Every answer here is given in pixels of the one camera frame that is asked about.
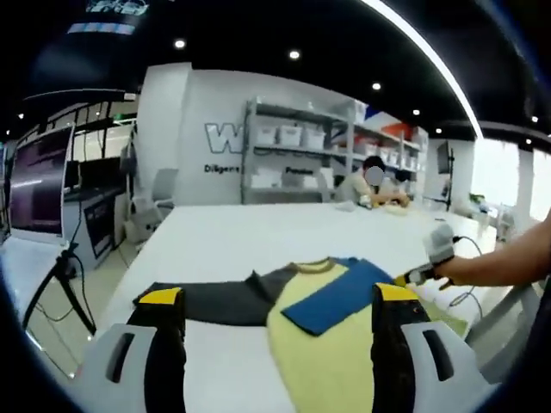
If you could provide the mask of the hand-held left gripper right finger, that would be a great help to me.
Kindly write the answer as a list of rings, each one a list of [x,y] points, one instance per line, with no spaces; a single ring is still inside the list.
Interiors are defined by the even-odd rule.
[[[404,287],[374,285],[372,331],[373,412],[475,412],[497,387],[474,351]]]

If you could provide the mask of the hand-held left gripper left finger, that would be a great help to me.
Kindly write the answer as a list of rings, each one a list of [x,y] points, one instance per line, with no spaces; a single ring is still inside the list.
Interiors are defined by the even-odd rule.
[[[84,412],[184,412],[184,291],[150,291],[104,332],[79,370]]]

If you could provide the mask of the person's right hand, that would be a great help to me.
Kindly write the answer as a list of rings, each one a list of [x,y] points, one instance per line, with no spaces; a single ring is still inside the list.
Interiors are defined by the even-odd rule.
[[[446,279],[439,287],[443,291],[449,287],[467,285],[468,283],[468,264],[467,258],[455,256],[454,258],[442,262],[434,267],[435,276],[438,280]]]

